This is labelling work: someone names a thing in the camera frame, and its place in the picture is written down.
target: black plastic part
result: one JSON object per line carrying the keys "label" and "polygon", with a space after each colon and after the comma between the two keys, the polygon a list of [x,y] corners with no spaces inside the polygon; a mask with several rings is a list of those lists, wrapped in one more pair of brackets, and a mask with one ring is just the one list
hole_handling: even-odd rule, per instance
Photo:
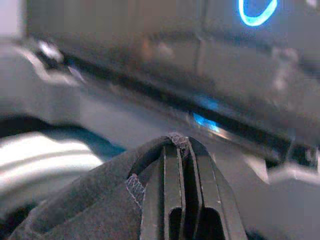
{"label": "black plastic part", "polygon": [[247,240],[233,192],[206,148],[167,145],[146,186],[141,240]]}

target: blue glowing logo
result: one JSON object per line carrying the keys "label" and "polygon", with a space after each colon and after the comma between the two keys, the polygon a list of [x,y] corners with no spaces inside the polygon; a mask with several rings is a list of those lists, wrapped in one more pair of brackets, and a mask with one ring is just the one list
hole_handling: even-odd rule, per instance
{"label": "blue glowing logo", "polygon": [[278,1],[277,0],[271,0],[269,5],[266,7],[263,13],[261,13],[259,16],[247,16],[245,14],[245,0],[238,0],[239,1],[239,13],[243,20],[243,22],[251,27],[257,27],[263,24],[265,21],[267,21],[272,14],[275,12]]}

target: fabric stitching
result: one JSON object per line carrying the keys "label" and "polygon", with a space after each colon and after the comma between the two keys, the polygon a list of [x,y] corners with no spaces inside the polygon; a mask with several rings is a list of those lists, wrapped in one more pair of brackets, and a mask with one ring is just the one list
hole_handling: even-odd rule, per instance
{"label": "fabric stitching", "polygon": [[168,134],[171,142],[180,150],[182,159],[185,159],[189,155],[189,139],[178,132],[171,132]]}
{"label": "fabric stitching", "polygon": [[141,184],[136,174],[132,174],[131,177],[125,181],[125,187],[132,196],[135,203],[142,209],[142,203],[145,195],[145,188]]}

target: white surface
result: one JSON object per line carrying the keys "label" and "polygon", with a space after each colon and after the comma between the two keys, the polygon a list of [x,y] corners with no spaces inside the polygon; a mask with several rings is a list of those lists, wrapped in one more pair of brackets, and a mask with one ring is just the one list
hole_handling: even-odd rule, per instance
{"label": "white surface", "polygon": [[47,198],[103,164],[82,141],[50,138],[40,132],[0,139],[0,159],[0,218]]}
{"label": "white surface", "polygon": [[16,38],[23,35],[23,2],[0,0],[0,37]]}

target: blue led light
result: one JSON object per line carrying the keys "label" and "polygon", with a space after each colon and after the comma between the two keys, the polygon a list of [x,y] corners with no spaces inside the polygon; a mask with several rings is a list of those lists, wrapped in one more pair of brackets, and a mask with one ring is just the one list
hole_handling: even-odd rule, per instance
{"label": "blue led light", "polygon": [[247,16],[245,14],[245,0],[239,0],[239,13],[243,20],[243,22],[251,27],[257,27],[263,24],[265,21],[267,21],[271,15],[275,12],[278,1],[277,0],[271,0],[269,5],[266,7],[263,13],[261,13],[259,16]]}
{"label": "blue led light", "polygon": [[207,129],[213,130],[215,132],[219,132],[219,128],[217,127],[217,123],[215,121],[211,121],[209,119],[204,118],[196,113],[193,114],[193,118],[197,124],[205,127]]}

